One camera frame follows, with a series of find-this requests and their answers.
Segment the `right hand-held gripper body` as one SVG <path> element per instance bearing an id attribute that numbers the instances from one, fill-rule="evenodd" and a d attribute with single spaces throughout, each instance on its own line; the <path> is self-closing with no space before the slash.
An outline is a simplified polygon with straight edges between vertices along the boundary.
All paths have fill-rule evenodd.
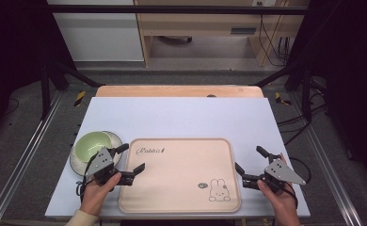
<path id="1" fill-rule="evenodd" d="M 245 188 L 259 189 L 257 182 L 264 181 L 273 192 L 280 191 L 287 183 L 305 185 L 307 182 L 301 178 L 294 170 L 281 160 L 281 156 L 263 153 L 263 156 L 268 159 L 269 165 L 264 168 L 260 175 L 246 174 L 242 170 L 242 186 Z"/>

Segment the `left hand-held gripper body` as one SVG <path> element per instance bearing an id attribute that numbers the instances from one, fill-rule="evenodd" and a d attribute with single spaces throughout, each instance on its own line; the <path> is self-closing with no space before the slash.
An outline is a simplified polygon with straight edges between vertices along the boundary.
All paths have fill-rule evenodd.
<path id="1" fill-rule="evenodd" d="M 119 171 L 116 168 L 114 157 L 109 153 L 109 149 L 102 147 L 96 154 L 94 154 L 87 165 L 87 169 L 84 174 L 84 184 L 88 184 L 94 181 L 99 186 L 104 185 L 112 176 L 116 173 L 121 174 L 118 186 L 131 186 L 134 182 L 135 176 L 129 171 Z"/>

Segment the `person's right hand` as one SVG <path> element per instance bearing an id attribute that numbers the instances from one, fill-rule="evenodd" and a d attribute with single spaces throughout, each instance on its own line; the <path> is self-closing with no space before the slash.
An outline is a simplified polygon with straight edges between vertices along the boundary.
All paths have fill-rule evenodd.
<path id="1" fill-rule="evenodd" d="M 262 180 L 258 180 L 257 185 L 261 192 L 272 204 L 276 217 L 297 216 L 296 201 L 293 197 L 295 192 L 291 183 L 285 184 L 284 188 L 286 191 L 280 190 L 279 192 L 273 192 L 270 187 Z"/>

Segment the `person's left hand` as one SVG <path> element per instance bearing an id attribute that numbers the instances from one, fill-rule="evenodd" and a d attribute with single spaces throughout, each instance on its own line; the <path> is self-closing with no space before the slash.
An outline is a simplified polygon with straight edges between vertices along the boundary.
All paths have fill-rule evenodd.
<path id="1" fill-rule="evenodd" d="M 80 210 L 98 217 L 102 211 L 105 197 L 120 181 L 121 174 L 112 176 L 104 185 L 99 186 L 95 182 L 87 185 Z"/>

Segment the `green bowl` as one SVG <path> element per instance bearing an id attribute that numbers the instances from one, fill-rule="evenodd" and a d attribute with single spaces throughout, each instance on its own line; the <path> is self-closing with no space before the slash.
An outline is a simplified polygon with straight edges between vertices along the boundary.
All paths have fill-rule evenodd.
<path id="1" fill-rule="evenodd" d="M 73 154 L 81 162 L 87 163 L 102 147 L 111 147 L 109 135 L 104 132 L 90 132 L 78 139 L 74 145 Z"/>
<path id="2" fill-rule="evenodd" d="M 110 148 L 117 148 L 122 144 L 121 139 L 115 135 L 112 132 L 108 131 L 95 131 L 95 132 L 104 132 L 107 133 L 111 139 L 111 147 Z M 87 167 L 88 163 L 81 162 L 74 154 L 73 149 L 74 145 L 72 147 L 71 153 L 70 153 L 70 165 L 72 167 L 72 170 L 77 173 L 80 176 L 83 176 Z"/>

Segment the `beige tray with rabbit print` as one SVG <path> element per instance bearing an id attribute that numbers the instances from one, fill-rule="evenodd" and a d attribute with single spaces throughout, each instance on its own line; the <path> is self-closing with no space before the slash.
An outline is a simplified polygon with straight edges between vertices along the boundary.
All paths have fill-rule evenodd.
<path id="1" fill-rule="evenodd" d="M 145 169 L 120 190 L 130 214 L 232 213 L 241 205 L 234 159 L 223 138 L 138 138 L 125 169 Z"/>

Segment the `yellow black tape marker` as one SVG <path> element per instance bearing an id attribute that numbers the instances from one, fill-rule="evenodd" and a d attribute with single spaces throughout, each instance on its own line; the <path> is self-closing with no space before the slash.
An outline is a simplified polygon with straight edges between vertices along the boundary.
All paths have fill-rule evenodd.
<path id="1" fill-rule="evenodd" d="M 276 100 L 276 103 L 279 103 L 279 104 L 292 105 L 291 101 L 283 100 L 278 92 L 275 92 L 275 100 Z"/>
<path id="2" fill-rule="evenodd" d="M 82 103 L 82 100 L 84 99 L 85 95 L 86 95 L 86 92 L 84 90 L 80 91 L 76 97 L 76 100 L 73 106 L 79 106 Z"/>

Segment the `white table cover board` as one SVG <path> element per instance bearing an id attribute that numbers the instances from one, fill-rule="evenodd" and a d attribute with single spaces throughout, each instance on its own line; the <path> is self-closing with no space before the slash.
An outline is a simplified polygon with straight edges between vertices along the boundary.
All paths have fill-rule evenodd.
<path id="1" fill-rule="evenodd" d="M 127 153 L 138 138 L 223 138 L 231 144 L 234 164 L 246 173 L 260 175 L 269 165 L 256 147 L 269 153 L 286 151 L 271 106 L 265 98 L 223 97 L 94 97 L 78 134 L 108 131 L 117 135 L 129 149 L 122 154 L 117 167 L 127 171 Z M 120 210 L 117 186 L 104 201 L 103 219 L 223 219 L 262 218 L 272 215 L 273 208 L 263 193 L 242 186 L 236 172 L 241 198 L 232 213 L 166 213 L 130 214 Z"/>

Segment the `black metal stand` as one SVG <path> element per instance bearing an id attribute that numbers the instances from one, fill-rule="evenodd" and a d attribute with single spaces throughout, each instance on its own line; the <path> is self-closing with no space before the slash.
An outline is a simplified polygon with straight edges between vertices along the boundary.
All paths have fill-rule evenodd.
<path id="1" fill-rule="evenodd" d="M 263 88 L 269 83 L 281 78 L 283 75 L 288 75 L 285 82 L 285 89 L 293 91 L 302 86 L 301 91 L 301 112 L 307 122 L 311 122 L 311 104 L 310 104 L 310 90 L 311 90 L 311 71 L 305 63 L 295 62 L 281 70 L 273 73 L 265 79 L 255 83 L 256 87 Z"/>
<path id="2" fill-rule="evenodd" d="M 40 69 L 40 83 L 41 83 L 41 97 L 42 97 L 42 115 L 41 118 L 44 120 L 51 111 L 51 100 L 50 100 L 50 86 L 49 81 L 52 81 L 56 86 L 57 90 L 66 90 L 69 86 L 65 74 L 72 75 L 74 78 L 82 81 L 93 88 L 99 88 L 102 86 L 76 69 L 70 68 L 61 62 L 51 61 L 44 63 Z"/>

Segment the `black curtain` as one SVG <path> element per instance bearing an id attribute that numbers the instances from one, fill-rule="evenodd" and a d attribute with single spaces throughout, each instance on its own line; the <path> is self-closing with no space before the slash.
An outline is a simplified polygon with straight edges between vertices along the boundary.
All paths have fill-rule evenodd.
<path id="1" fill-rule="evenodd" d="M 351 153 L 367 169 L 367 0 L 311 0 L 290 55 L 327 81 L 327 105 Z"/>
<path id="2" fill-rule="evenodd" d="M 0 0 L 0 121 L 15 89 L 47 72 L 58 89 L 68 87 L 55 62 L 73 68 L 71 54 L 54 14 L 40 10 L 47 0 Z"/>

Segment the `white cabinet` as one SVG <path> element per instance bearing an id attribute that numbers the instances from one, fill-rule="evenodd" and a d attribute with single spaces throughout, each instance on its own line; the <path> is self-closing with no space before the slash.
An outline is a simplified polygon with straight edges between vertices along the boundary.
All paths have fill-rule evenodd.
<path id="1" fill-rule="evenodd" d="M 75 62 L 143 61 L 134 13 L 55 13 Z"/>

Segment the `light wooden desk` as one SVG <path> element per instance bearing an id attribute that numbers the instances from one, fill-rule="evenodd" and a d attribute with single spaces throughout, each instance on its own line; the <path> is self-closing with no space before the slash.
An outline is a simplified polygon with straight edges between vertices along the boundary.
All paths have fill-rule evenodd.
<path id="1" fill-rule="evenodd" d="M 137 6 L 307 7 L 311 0 L 134 0 Z M 248 38 L 257 63 L 278 52 L 280 37 L 293 39 L 301 15 L 149 14 L 137 15 L 144 37 L 241 36 Z"/>

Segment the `aluminium rail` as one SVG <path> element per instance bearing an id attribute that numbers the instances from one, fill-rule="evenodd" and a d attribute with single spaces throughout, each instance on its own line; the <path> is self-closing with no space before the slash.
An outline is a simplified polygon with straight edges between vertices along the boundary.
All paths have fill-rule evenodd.
<path id="1" fill-rule="evenodd" d="M 45 114 L 44 118 L 40 120 L 35 132 L 32 134 L 30 140 L 22 152 L 19 161 L 14 165 L 12 172 L 10 173 L 8 180 L 0 191 L 0 221 L 4 215 L 7 207 L 15 194 L 17 187 L 22 181 L 24 174 L 35 155 L 40 142 L 42 141 L 46 131 L 59 107 L 59 103 L 63 97 L 62 91 L 56 91 L 55 96 L 51 102 L 49 112 Z"/>
<path id="2" fill-rule="evenodd" d="M 319 110 L 311 114 L 311 122 L 307 122 L 300 107 L 300 97 L 296 93 L 288 94 L 296 114 L 300 118 L 303 131 L 299 133 L 301 137 L 307 139 L 305 148 L 300 147 L 298 141 L 293 140 L 290 147 L 298 148 L 298 156 L 301 159 L 309 158 L 318 165 L 318 170 L 324 175 L 329 191 L 339 208 L 346 226 L 363 226 L 354 204 L 352 203 L 348 192 L 344 188 L 342 178 L 334 168 L 334 163 L 329 157 L 330 152 L 336 152 L 332 149 L 334 145 L 339 145 L 339 138 L 334 132 L 329 116 L 324 116 L 324 110 Z"/>

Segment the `black metal frame bar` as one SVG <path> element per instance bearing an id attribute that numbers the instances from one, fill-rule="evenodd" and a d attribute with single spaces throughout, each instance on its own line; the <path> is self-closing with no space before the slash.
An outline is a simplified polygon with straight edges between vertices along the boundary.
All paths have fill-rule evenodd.
<path id="1" fill-rule="evenodd" d="M 54 13 L 305 15 L 309 12 L 304 7 L 49 5 L 45 8 Z"/>

